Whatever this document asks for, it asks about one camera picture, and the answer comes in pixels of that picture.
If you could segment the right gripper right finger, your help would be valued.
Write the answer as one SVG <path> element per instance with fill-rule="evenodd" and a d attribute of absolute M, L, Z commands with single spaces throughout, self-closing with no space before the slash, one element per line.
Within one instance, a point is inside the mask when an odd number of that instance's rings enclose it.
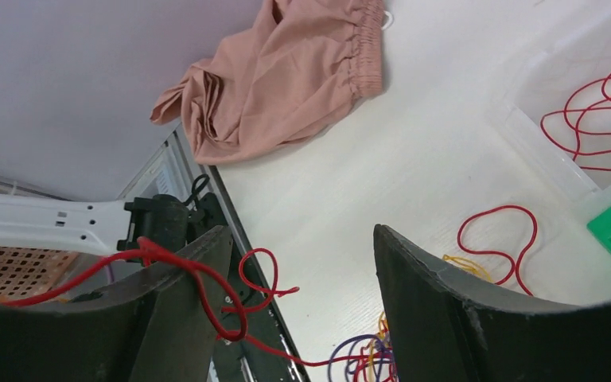
<path fill-rule="evenodd" d="M 611 302 L 519 294 L 386 225 L 373 241 L 401 381 L 611 381 Z"/>

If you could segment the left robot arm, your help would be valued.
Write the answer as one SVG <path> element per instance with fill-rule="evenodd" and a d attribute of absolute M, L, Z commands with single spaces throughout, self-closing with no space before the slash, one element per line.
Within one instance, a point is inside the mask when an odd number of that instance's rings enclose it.
<path fill-rule="evenodd" d="M 178 251 L 203 218 L 189 202 L 165 194 L 109 202 L 0 194 L 0 247 L 109 256 L 138 249 L 138 238 L 146 237 Z"/>

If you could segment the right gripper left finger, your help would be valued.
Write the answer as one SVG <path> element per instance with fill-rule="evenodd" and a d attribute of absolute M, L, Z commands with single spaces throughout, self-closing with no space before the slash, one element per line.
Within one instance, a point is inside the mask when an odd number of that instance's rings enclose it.
<path fill-rule="evenodd" d="M 71 302 L 0 305 L 0 381 L 205 381 L 215 337 L 193 277 L 156 263 Z"/>

